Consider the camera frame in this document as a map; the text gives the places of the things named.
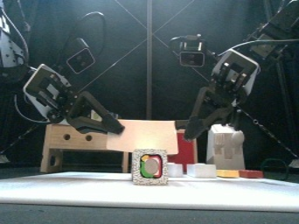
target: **red box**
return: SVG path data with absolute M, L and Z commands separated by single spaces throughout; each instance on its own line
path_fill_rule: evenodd
M 184 130 L 177 130 L 179 153 L 168 156 L 168 162 L 180 164 L 183 171 L 187 172 L 187 165 L 197 164 L 197 144 L 196 139 L 187 142 L 183 139 Z

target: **red block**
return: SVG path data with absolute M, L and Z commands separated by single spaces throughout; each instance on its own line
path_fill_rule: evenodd
M 239 176 L 244 179 L 261 179 L 264 177 L 264 174 L 261 171 L 248 171 L 248 170 L 241 170 L 237 171 Z
M 196 139 L 187 142 L 183 139 L 183 130 L 177 130 L 179 153 L 168 156 L 168 162 L 180 164 L 183 171 L 187 172 L 187 165 L 197 163 L 197 145 Z

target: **metal rod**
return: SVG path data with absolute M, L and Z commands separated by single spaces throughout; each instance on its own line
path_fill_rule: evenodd
M 152 119 L 152 0 L 147 0 L 147 95 L 145 95 L 145 119 Z

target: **black curtain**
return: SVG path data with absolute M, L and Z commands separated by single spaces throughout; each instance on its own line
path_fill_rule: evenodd
M 200 34 L 215 53 L 224 52 L 241 43 L 248 34 L 267 22 L 265 9 L 260 0 L 163 0 L 152 1 L 152 119 L 188 119 L 201 87 L 208 84 L 212 65 L 191 69 L 179 65 L 169 50 L 171 38 Z M 272 1 L 273 10 L 279 1 Z M 57 64 L 61 48 L 71 29 L 84 15 L 99 11 L 105 15 L 107 40 L 103 39 L 103 21 L 88 20 L 76 30 L 84 38 L 96 64 L 83 73 L 68 73 L 69 81 L 79 91 L 88 90 L 104 107 L 125 119 L 145 119 L 147 89 L 147 1 L 136 0 L 25 0 L 21 1 L 25 19 L 32 27 L 22 33 L 28 40 L 30 66 L 41 63 L 49 67 Z M 21 27 L 17 7 L 6 7 L 8 14 Z M 287 85 L 292 99 L 292 111 L 296 114 L 297 130 L 297 49 L 296 62 L 287 61 Z M 276 70 L 263 71 L 243 109 L 285 143 L 292 144 L 285 131 L 285 110 Z M 259 166 L 265 158 L 292 157 L 283 147 L 260 130 L 247 116 L 240 117 L 240 129 L 245 134 L 244 154 L 247 167 Z M 30 148 L 41 155 L 42 134 Z M 199 138 L 200 161 L 205 158 L 207 132 Z M 14 146 L 12 154 L 21 153 L 24 144 Z M 22 160 L 40 162 L 40 156 Z

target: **yellow block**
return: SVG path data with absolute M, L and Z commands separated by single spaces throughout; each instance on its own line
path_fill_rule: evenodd
M 236 179 L 239 178 L 239 171 L 217 170 L 217 177 Z

